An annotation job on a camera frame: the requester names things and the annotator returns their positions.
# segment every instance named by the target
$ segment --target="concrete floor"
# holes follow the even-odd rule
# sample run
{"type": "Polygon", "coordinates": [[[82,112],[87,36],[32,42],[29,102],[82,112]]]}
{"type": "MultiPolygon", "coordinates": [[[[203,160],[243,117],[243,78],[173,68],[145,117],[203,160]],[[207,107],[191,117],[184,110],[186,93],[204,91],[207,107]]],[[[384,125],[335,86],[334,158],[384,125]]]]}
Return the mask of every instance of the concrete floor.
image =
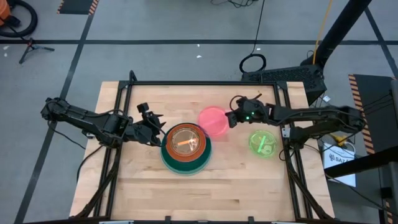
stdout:
{"type": "MultiPolygon", "coordinates": [[[[56,14],[60,2],[29,1],[39,15],[32,37],[80,39],[87,16],[56,14]]],[[[346,3],[347,0],[333,2],[324,35],[346,3]]],[[[327,0],[266,0],[259,39],[315,40],[327,4],[327,0]]],[[[373,1],[369,9],[384,40],[398,40],[398,2],[373,1]]],[[[101,0],[87,40],[254,39],[260,10],[261,1],[235,9],[231,4],[211,5],[210,0],[101,0]]],[[[18,15],[26,17],[26,12],[18,9],[18,15]]],[[[345,40],[377,40],[365,14],[345,40]]],[[[47,132],[40,110],[46,97],[59,96],[77,45],[50,47],[56,51],[31,53],[19,65],[25,45],[0,44],[0,102],[4,105],[0,110],[1,223],[13,223],[16,218],[47,132]]],[[[298,65],[314,46],[269,44],[256,48],[267,57],[267,68],[272,69],[298,65]]],[[[139,80],[239,80],[239,62],[251,49],[252,45],[241,44],[84,45],[67,100],[94,110],[101,82],[126,80],[131,69],[139,80]]],[[[388,49],[398,60],[398,46],[389,45],[388,49]]],[[[245,69],[254,70],[258,63],[248,62],[245,69]]],[[[324,71],[331,104],[354,105],[348,83],[351,73],[394,75],[380,45],[340,45],[324,71]]],[[[85,144],[84,136],[76,128],[58,124],[57,130],[85,144]]],[[[356,147],[359,155],[366,155],[360,134],[356,147]]],[[[82,157],[79,147],[57,134],[52,138],[25,222],[68,217],[82,157]]],[[[350,197],[339,198],[341,187],[335,185],[330,184],[330,191],[337,218],[379,223],[376,209],[350,202],[350,197]]]]}

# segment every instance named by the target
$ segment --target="black floor line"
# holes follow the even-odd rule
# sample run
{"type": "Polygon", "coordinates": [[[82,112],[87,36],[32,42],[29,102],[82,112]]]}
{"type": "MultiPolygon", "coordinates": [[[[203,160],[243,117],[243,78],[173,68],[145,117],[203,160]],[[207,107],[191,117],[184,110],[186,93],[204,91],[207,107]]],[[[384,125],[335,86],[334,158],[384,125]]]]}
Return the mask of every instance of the black floor line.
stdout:
{"type": "Polygon", "coordinates": [[[370,22],[370,24],[371,24],[371,26],[373,28],[373,31],[374,31],[378,41],[380,42],[381,49],[383,50],[384,56],[386,56],[386,59],[388,61],[388,64],[390,65],[392,73],[394,74],[394,76],[396,78],[398,78],[397,64],[396,64],[394,58],[392,57],[392,55],[390,53],[390,50],[388,49],[387,44],[384,41],[384,38],[381,35],[381,32],[380,32],[380,30],[379,30],[379,28],[378,28],[378,26],[376,24],[376,21],[374,20],[374,18],[372,16],[372,13],[371,13],[371,11],[369,10],[368,7],[365,9],[365,14],[366,14],[366,16],[369,19],[369,22],[370,22]]]}
{"type": "MultiPolygon", "coordinates": [[[[36,44],[79,44],[81,40],[35,40],[36,44]]],[[[316,40],[258,40],[263,45],[315,45],[316,40]]],[[[23,40],[0,40],[0,44],[26,44],[23,40]]],[[[385,41],[398,45],[398,40],[385,41]]],[[[157,45],[157,44],[254,44],[254,40],[85,40],[84,44],[157,45]]],[[[343,40],[340,45],[379,45],[378,40],[343,40]]]]}
{"type": "MultiPolygon", "coordinates": [[[[94,17],[94,14],[88,16],[88,18],[87,18],[85,28],[83,29],[83,33],[82,33],[80,41],[78,43],[78,47],[76,49],[75,55],[73,56],[73,60],[70,64],[67,78],[65,80],[65,83],[63,84],[60,98],[65,99],[67,97],[68,90],[69,90],[70,84],[72,82],[73,75],[75,74],[76,66],[79,62],[81,51],[83,50],[84,41],[87,38],[91,22],[93,21],[93,17],[94,17]]],[[[51,125],[55,129],[55,127],[57,126],[57,123],[52,123],[51,125]]],[[[30,177],[29,184],[26,188],[24,198],[22,199],[21,205],[19,206],[18,213],[17,213],[14,223],[23,223],[24,222],[30,201],[32,200],[34,190],[36,188],[37,182],[40,177],[40,173],[42,171],[42,168],[43,168],[43,165],[45,162],[45,158],[47,157],[47,153],[50,148],[53,135],[54,135],[54,132],[50,128],[48,128],[42,148],[39,153],[39,157],[37,158],[32,176],[30,177]]]]}

